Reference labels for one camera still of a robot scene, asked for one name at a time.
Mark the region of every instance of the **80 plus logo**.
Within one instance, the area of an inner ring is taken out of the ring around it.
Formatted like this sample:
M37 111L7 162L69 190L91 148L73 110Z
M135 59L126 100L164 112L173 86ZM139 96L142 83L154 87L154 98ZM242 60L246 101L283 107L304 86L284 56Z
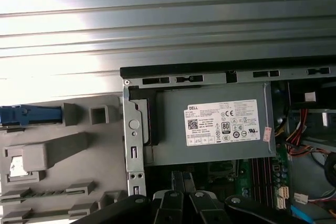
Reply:
M229 122L223 122L222 123L222 133L223 134L230 134L231 133Z

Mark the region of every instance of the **metal chassis frame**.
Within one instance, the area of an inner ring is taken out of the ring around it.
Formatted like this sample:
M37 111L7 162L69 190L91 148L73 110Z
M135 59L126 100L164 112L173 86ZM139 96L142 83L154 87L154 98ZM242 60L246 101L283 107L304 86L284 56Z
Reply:
M234 84L248 82L263 82L263 81L280 81L294 79L316 79L326 77L336 77L336 66L316 66L315 69L329 68L329 73L325 74L309 74L308 69L312 67L299 68L280 68L280 69L263 69L263 70L247 70L247 71L230 71L237 77ZM271 77L254 77L254 72L270 72L278 71L279 75ZM195 85L215 85L215 84L233 84L229 83L226 74L229 71L217 73L194 73L194 74L165 74L162 76L153 76L151 78L169 77L169 83L143 84L145 78L134 78L123 80L123 112L124 112L124 136L125 136L125 160L128 180L128 194L146 195L145 173L144 173L144 143L149 135L148 127L144 127L145 117L139 109L139 101L142 104L146 100L130 100L130 87L138 87L139 89L178 89L179 87L195 86ZM203 75L203 82L176 82L176 77L188 78L192 75Z

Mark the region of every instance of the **blue cable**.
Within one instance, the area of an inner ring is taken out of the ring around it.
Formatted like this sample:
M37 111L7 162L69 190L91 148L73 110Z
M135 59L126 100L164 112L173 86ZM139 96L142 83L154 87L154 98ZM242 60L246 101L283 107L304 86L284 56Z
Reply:
M297 216L298 218L310 223L310 224L314 224L314 220L312 218L310 218L308 215L306 215L304 212L302 212L301 210L299 210L297 207L291 205L290 206L290 210L292 210L292 213Z

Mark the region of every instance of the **metal bracket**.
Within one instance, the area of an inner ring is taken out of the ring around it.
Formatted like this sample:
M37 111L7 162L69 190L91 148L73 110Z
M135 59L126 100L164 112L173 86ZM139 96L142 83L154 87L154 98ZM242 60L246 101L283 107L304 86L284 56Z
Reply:
M146 195L143 142L144 134L148 136L148 128L143 127L143 115L138 110L139 101L129 101L128 87L124 87L123 94L128 195Z

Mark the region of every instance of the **white label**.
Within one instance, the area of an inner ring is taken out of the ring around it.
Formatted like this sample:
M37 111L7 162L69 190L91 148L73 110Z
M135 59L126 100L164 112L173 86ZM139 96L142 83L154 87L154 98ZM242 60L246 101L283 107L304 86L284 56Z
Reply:
M12 162L10 163L9 176L21 177L26 175L28 175L28 173L23 169L22 156L13 157Z
M316 102L316 94L315 94L315 92L305 93L304 100L306 102Z
M260 140L257 100L188 105L187 146Z
M263 141L269 143L269 141L271 140L271 135L272 135L272 128L265 127Z
M308 195L294 193L294 200L297 203L306 205L308 203Z

